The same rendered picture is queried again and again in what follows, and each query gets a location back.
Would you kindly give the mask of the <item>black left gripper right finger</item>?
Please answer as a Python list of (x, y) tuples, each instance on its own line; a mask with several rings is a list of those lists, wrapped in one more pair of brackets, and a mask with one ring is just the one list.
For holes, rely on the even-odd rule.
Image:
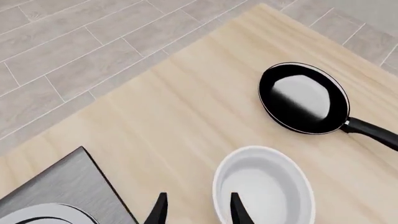
[(230, 210), (233, 224), (254, 224), (237, 192), (231, 193)]

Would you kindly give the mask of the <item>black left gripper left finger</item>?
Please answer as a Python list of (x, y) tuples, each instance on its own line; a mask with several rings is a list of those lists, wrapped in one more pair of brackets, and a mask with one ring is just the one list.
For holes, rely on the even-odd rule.
[(158, 199), (153, 206), (149, 216), (146, 218), (144, 224), (165, 224), (167, 219), (168, 200), (167, 193), (159, 194)]

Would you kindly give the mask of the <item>white bowl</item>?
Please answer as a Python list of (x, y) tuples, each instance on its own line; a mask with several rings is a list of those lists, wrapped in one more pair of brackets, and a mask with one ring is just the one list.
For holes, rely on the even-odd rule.
[(280, 151), (246, 146), (228, 154), (215, 171), (212, 197), (220, 224), (233, 224), (237, 192), (254, 224), (315, 224), (315, 198), (300, 167)]

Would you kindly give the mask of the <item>black frying pan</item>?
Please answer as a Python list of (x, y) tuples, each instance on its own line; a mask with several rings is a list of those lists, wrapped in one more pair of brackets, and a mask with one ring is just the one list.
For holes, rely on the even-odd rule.
[(398, 152), (398, 134), (351, 117), (342, 86), (317, 67), (298, 62), (274, 65), (262, 74), (258, 95), (268, 115), (291, 131), (321, 135), (342, 130)]

